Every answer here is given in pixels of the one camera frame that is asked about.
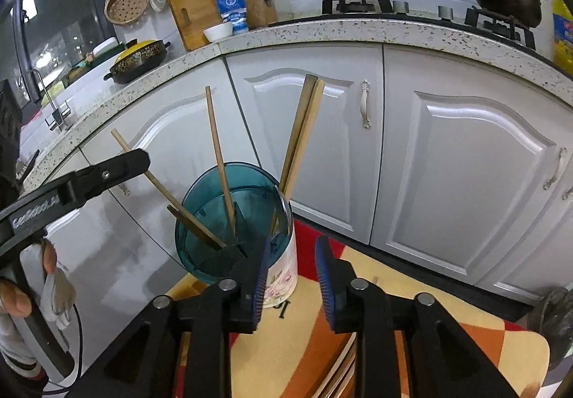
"white bowl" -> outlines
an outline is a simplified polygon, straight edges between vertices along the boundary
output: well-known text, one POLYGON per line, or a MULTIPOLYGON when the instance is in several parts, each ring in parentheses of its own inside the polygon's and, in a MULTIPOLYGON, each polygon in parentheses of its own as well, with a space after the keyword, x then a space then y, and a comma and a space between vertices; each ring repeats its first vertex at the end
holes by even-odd
POLYGON ((228 21, 227 23, 220 23, 214 27, 207 28, 203 30, 203 34, 209 42, 216 43, 223 38, 227 38, 233 34, 233 22, 228 21))

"black pot with yellow lid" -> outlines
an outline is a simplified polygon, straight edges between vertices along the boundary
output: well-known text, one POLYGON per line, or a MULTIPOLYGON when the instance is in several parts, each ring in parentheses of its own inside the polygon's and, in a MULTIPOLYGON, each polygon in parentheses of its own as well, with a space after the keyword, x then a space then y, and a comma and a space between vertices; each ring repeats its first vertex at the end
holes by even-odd
POLYGON ((105 75, 104 80, 113 78, 116 83, 130 83, 142 74, 158 67, 167 56, 167 47, 171 43, 161 40, 146 40, 138 43, 136 39, 129 41, 123 51, 105 75))

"faucet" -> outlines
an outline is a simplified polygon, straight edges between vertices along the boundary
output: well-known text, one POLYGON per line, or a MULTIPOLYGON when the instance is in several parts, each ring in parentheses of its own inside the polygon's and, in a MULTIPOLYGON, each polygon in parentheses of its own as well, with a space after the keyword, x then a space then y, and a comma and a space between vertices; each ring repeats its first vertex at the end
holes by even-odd
MULTIPOLYGON (((34 74, 34 75, 38 75, 38 79, 40 84, 42 85, 42 88, 44 89, 44 92, 46 93, 46 96, 48 97, 48 101, 50 102, 50 105, 52 106, 52 118, 54 119, 52 122, 49 122, 48 119, 46 119, 46 123, 48 124, 48 127, 50 130, 55 130, 56 127, 59 128, 60 132, 63 132, 64 130, 68 130, 71 125, 68 125, 65 122, 65 119, 70 115, 71 110, 68 106, 67 102, 64 102, 64 104, 62 104, 62 106, 64 107, 64 110, 60 110, 60 107, 57 107, 52 99, 52 96, 50 96, 50 93, 48 93, 48 90, 46 89, 46 86, 44 85, 44 80, 42 80, 42 75, 39 73, 37 68, 31 68, 30 70, 28 70, 30 73, 34 74)), ((18 80, 18 84, 21 84, 22 81, 24 80, 24 76, 21 75, 19 80, 18 80)))

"yellow pot lid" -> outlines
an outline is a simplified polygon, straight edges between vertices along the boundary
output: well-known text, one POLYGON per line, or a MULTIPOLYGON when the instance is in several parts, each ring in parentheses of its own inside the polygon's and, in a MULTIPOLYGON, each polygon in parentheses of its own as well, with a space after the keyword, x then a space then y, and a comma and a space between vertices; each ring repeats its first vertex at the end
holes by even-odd
POLYGON ((125 59, 128 55, 133 54, 136 51, 139 51, 142 47, 147 46, 148 44, 154 43, 156 40, 154 39, 147 39, 145 41, 141 41, 140 43, 134 44, 131 47, 128 47, 125 51, 123 51, 117 59, 115 59, 115 63, 119 62, 122 59, 125 59))

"cabinet panel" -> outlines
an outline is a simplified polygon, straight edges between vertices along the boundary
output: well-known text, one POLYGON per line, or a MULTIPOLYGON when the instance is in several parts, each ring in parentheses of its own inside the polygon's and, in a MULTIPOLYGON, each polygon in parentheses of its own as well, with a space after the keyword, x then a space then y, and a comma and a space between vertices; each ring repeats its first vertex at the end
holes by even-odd
MULTIPOLYGON (((55 177, 89 164, 75 153, 55 177)), ((155 296, 165 293, 185 270, 158 246, 105 191, 48 226, 58 266, 77 291, 87 369, 155 296)), ((65 335, 77 364, 78 330, 65 335)), ((75 373, 68 379, 73 380, 75 373)))
POLYGON ((573 288, 573 166, 535 225, 477 284, 481 288, 535 304, 555 287, 573 288))
MULTIPOLYGON (((225 64, 214 60, 174 78, 107 124, 81 150, 90 163, 121 152, 111 136, 116 128, 132 148, 151 158, 150 170, 179 201, 203 172, 216 165, 209 126, 205 85, 211 86, 217 129, 226 162, 256 164, 253 146, 228 79, 225 64)), ((141 175, 125 183, 129 196, 111 192, 156 242, 179 260, 175 218, 168 201, 141 175)))
POLYGON ((371 243, 476 283, 551 196, 573 115, 525 81, 430 51, 386 46, 385 77, 371 243))
POLYGON ((382 146, 381 46, 266 48, 227 57, 227 64, 262 167, 277 179, 305 75, 326 82, 292 205, 300 215, 368 243, 382 146), (360 114, 363 97, 368 129, 360 114))

